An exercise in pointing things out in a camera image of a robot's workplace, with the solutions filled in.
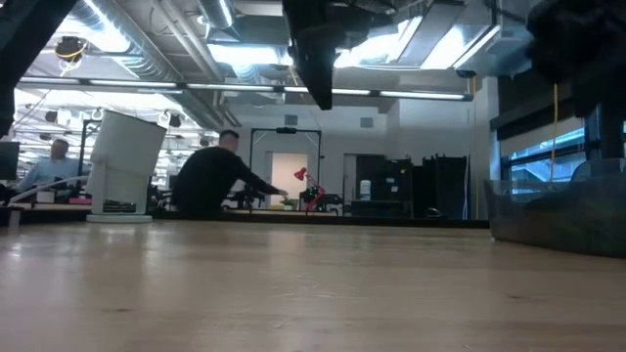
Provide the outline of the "black folding screen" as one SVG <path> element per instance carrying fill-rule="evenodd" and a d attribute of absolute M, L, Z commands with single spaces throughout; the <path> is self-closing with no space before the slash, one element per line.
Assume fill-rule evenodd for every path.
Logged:
<path fill-rule="evenodd" d="M 435 154 L 423 159 L 425 208 L 440 210 L 442 218 L 467 220 L 469 216 L 469 168 L 467 156 Z"/>

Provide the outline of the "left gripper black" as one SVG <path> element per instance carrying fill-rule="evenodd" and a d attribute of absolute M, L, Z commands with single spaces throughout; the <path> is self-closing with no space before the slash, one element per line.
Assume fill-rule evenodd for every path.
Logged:
<path fill-rule="evenodd" d="M 282 0 L 296 71 L 321 110 L 333 108 L 335 49 L 393 24 L 392 0 Z"/>

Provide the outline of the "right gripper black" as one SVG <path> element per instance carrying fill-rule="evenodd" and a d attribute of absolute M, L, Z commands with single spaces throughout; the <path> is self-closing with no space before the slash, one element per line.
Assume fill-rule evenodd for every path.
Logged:
<path fill-rule="evenodd" d="M 552 83 L 626 68 L 626 0 L 543 0 L 526 29 L 525 56 Z"/>

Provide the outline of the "black table frame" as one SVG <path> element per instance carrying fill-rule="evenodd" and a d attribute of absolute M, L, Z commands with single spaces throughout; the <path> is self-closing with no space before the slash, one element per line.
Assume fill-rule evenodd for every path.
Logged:
<path fill-rule="evenodd" d="M 32 209 L 21 214 L 24 225 L 85 222 L 88 210 L 78 209 Z M 454 220 L 447 218 L 377 218 L 336 216 L 333 213 L 303 213 L 294 211 L 228 211 L 216 216 L 187 215 L 176 211 L 156 212 L 154 220 L 163 221 L 221 221 L 236 223 L 263 224 L 298 224 L 298 225 L 333 225 L 333 226 L 374 226 L 407 228 L 444 228 L 444 229 L 489 229 L 488 220 Z"/>

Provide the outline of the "long ceiling light bar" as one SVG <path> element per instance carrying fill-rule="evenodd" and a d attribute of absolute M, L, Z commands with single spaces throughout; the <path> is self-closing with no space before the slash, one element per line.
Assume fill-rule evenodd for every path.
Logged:
<path fill-rule="evenodd" d="M 152 82 L 140 80 L 67 78 L 56 76 L 24 76 L 17 84 L 27 89 L 66 89 L 87 91 L 130 91 L 136 93 L 181 94 L 183 91 L 219 91 L 245 93 L 308 94 L 303 86 L 242 85 L 227 83 Z M 470 102 L 472 94 L 430 91 L 389 91 L 333 88 L 336 96 L 409 99 L 429 101 Z"/>

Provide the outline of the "clear plastic bin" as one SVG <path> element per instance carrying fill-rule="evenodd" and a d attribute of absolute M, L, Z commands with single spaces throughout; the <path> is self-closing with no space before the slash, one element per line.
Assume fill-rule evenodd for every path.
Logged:
<path fill-rule="evenodd" d="M 626 173 L 569 183 L 485 181 L 492 237 L 552 250 L 626 259 Z"/>

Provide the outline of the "person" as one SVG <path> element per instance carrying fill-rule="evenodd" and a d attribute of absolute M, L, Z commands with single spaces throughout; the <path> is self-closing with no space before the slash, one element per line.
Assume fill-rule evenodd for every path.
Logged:
<path fill-rule="evenodd" d="M 240 135 L 234 130 L 220 133 L 218 144 L 195 151 L 183 164 L 172 188 L 172 204 L 180 212 L 213 215 L 237 181 L 265 195 L 288 193 L 265 182 L 237 155 Z"/>
<path fill-rule="evenodd" d="M 78 159 L 67 156 L 69 143 L 62 139 L 53 142 L 50 155 L 37 161 L 26 176 L 18 183 L 17 191 L 23 193 L 34 185 L 45 185 L 57 179 L 66 179 L 78 175 L 82 167 L 82 175 L 88 175 L 91 167 L 80 163 Z"/>

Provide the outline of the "black post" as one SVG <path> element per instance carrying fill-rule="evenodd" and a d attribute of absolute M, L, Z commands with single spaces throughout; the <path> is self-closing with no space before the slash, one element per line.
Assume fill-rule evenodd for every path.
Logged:
<path fill-rule="evenodd" d="M 599 106 L 600 139 L 602 158 L 623 158 L 624 121 L 626 108 L 617 103 L 603 103 Z"/>

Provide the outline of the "black gantry frame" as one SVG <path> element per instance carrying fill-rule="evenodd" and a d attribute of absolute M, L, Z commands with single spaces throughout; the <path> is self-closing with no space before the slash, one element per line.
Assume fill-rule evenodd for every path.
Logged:
<path fill-rule="evenodd" d="M 320 180 L 322 132 L 295 127 L 252 128 L 249 134 L 247 163 L 264 181 L 288 192 L 284 197 L 266 196 L 261 208 L 268 210 L 299 210 L 298 194 L 305 190 L 303 181 L 293 174 L 306 167 Z"/>

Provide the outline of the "black cabinet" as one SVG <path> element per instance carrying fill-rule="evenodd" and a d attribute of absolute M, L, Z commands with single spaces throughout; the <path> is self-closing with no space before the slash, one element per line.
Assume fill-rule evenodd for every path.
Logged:
<path fill-rule="evenodd" d="M 357 198 L 351 202 L 351 215 L 374 218 L 413 216 L 412 171 L 410 158 L 389 159 L 384 155 L 356 157 Z M 372 199 L 359 199 L 361 180 L 372 182 Z"/>

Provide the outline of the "black monitor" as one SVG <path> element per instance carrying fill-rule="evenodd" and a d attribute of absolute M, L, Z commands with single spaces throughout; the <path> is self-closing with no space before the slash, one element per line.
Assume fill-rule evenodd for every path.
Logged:
<path fill-rule="evenodd" d="M 0 142 L 0 181 L 17 178 L 19 154 L 19 142 Z"/>

